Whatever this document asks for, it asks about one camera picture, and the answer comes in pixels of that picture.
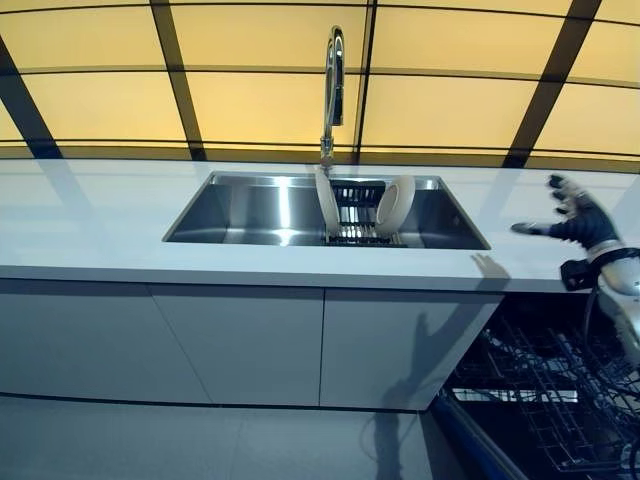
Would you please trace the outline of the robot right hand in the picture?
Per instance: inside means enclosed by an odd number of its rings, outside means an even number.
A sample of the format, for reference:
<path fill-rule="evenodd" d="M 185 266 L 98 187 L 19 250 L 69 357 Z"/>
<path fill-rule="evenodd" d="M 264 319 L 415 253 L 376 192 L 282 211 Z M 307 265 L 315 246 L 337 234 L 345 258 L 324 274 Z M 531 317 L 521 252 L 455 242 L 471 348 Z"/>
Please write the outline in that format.
<path fill-rule="evenodd" d="M 622 244 L 613 220 L 586 189 L 558 174 L 549 176 L 547 186 L 551 196 L 558 201 L 556 212 L 563 220 L 556 223 L 519 222 L 510 227 L 512 232 L 577 242 L 585 250 L 603 244 Z"/>

